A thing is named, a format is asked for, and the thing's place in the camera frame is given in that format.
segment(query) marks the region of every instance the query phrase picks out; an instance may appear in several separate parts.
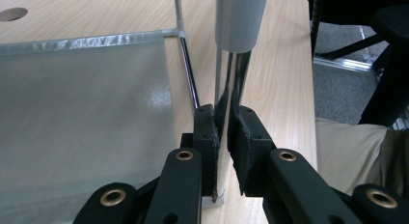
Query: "metal rod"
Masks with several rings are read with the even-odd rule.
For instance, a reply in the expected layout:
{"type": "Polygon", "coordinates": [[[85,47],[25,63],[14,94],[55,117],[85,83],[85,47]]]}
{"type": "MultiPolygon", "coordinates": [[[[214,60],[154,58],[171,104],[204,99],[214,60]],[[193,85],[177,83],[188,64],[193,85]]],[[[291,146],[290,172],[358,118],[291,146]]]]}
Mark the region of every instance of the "metal rod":
{"type": "Polygon", "coordinates": [[[183,64],[184,64],[184,68],[186,70],[186,75],[187,75],[187,82],[189,84],[190,95],[192,97],[193,108],[197,109],[201,105],[199,102],[198,91],[196,90],[196,84],[195,84],[195,78],[193,77],[192,66],[190,65],[190,58],[189,58],[189,52],[187,51],[186,39],[180,38],[180,44],[181,44],[181,51],[183,54],[183,64]]]}
{"type": "Polygon", "coordinates": [[[340,48],[335,51],[327,52],[327,53],[317,53],[316,56],[323,57],[326,59],[334,60],[340,57],[343,57],[345,55],[348,55],[350,53],[356,52],[358,50],[361,50],[363,48],[369,47],[371,45],[374,45],[376,43],[382,42],[384,39],[382,39],[378,34],[375,34],[373,36],[370,36],[366,39],[363,39],[358,42],[354,42],[348,46],[345,46],[343,48],[340,48]]]}
{"type": "Polygon", "coordinates": [[[244,88],[244,81],[251,51],[230,53],[217,50],[215,123],[219,130],[219,138],[227,140],[228,128],[234,128],[238,120],[238,110],[244,88]]]}

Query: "person's leg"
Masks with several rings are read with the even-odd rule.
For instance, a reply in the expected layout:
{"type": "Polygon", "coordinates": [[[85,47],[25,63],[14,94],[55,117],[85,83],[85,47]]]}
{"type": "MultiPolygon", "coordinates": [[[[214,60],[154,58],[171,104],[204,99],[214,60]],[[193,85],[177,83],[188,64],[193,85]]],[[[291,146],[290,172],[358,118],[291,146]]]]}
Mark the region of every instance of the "person's leg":
{"type": "Polygon", "coordinates": [[[318,174],[330,186],[352,194],[355,186],[367,182],[386,132],[384,126],[352,126],[317,118],[318,174]]]}

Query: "wooden table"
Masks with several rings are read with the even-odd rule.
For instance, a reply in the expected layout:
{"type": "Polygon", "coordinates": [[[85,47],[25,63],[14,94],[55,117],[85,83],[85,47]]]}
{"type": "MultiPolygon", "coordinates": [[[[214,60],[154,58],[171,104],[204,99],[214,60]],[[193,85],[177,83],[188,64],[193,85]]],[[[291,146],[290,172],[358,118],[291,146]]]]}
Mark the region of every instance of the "wooden table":
{"type": "MultiPolygon", "coordinates": [[[[0,0],[0,12],[25,8],[0,22],[0,43],[58,40],[176,27],[173,0],[0,0]]],[[[182,0],[201,104],[214,103],[215,1],[182,0]]],[[[192,132],[193,113],[178,40],[165,41],[177,143],[192,132]]],[[[316,167],[310,23],[306,0],[267,1],[242,104],[253,108],[278,148],[294,149],[316,167]]],[[[261,199],[239,196],[228,167],[226,204],[203,211],[203,223],[265,223],[261,199]]]]}

